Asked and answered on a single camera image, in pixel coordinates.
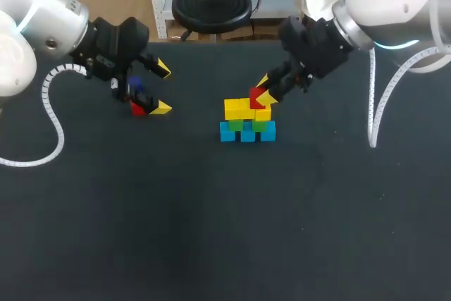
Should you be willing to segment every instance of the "red block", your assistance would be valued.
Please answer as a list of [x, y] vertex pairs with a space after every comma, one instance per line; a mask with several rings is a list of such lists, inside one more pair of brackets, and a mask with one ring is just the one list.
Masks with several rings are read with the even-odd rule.
[[249, 98], [251, 99], [251, 109], [264, 109], [265, 106], [261, 105], [257, 98], [260, 97], [263, 93], [265, 93], [265, 89], [261, 87], [253, 87], [249, 91]]
[[130, 102], [130, 107], [132, 108], [132, 113], [134, 116], [146, 116], [146, 111], [134, 102]]

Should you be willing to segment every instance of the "block stack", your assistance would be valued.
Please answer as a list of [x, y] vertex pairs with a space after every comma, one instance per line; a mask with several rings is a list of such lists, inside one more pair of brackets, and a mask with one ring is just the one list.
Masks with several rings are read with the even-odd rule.
[[224, 100], [226, 121], [219, 124], [221, 142], [276, 141], [276, 123], [271, 121], [271, 105], [262, 106], [256, 98], [258, 88], [251, 89], [249, 98]]

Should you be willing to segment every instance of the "black mat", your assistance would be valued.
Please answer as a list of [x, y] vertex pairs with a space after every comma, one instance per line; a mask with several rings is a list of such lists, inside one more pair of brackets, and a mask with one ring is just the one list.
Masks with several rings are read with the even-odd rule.
[[[51, 103], [62, 155], [0, 167], [0, 300], [448, 300], [451, 77], [404, 79], [366, 140], [357, 54], [274, 113], [273, 144], [221, 144], [223, 99], [285, 59], [277, 44], [151, 45], [170, 116], [136, 119], [68, 73]], [[51, 64], [0, 118], [3, 157], [56, 144], [39, 99]], [[378, 93], [395, 67], [379, 60]]]

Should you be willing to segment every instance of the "white spiral cable wrap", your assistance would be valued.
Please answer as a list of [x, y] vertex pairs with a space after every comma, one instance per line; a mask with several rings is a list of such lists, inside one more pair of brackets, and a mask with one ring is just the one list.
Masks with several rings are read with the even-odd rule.
[[60, 66], [55, 67], [53, 70], [47, 74], [45, 77], [44, 83], [42, 84], [42, 103], [44, 104], [44, 108], [49, 115], [51, 122], [54, 124], [56, 133], [58, 133], [58, 144], [55, 150], [48, 156], [43, 159], [36, 161], [27, 161], [27, 162], [19, 162], [19, 161], [11, 161], [0, 158], [0, 165], [10, 166], [10, 167], [36, 167], [43, 164], [47, 164], [48, 162], [55, 159], [63, 150], [64, 147], [64, 131], [59, 123], [58, 118], [56, 117], [54, 110], [51, 107], [49, 100], [49, 87], [51, 81], [60, 73], [65, 72], [67, 70], [75, 71], [79, 74], [86, 76], [86, 68], [80, 65], [76, 65], [73, 63], [67, 63]]
[[[445, 48], [451, 50], [451, 45], [445, 45]], [[431, 47], [430, 49], [425, 49], [409, 60], [407, 60], [400, 69], [395, 73], [393, 78], [388, 83], [385, 91], [382, 94], [381, 100], [379, 101], [378, 108], [376, 109], [376, 114], [374, 115], [374, 87], [376, 86], [376, 52], [374, 49], [370, 51], [370, 76], [369, 76], [369, 109], [368, 109], [368, 141], [369, 145], [376, 148], [378, 142], [379, 127], [382, 121], [383, 111], [390, 95], [393, 93], [398, 82], [401, 80], [402, 76], [419, 61], [428, 58], [434, 54], [441, 54], [442, 51], [438, 47]]]

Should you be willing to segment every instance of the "black stool seat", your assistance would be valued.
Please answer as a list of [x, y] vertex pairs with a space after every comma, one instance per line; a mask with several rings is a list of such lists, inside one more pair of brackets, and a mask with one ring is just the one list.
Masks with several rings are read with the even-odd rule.
[[174, 19], [187, 30], [206, 35], [230, 32], [246, 25], [251, 0], [173, 0]]

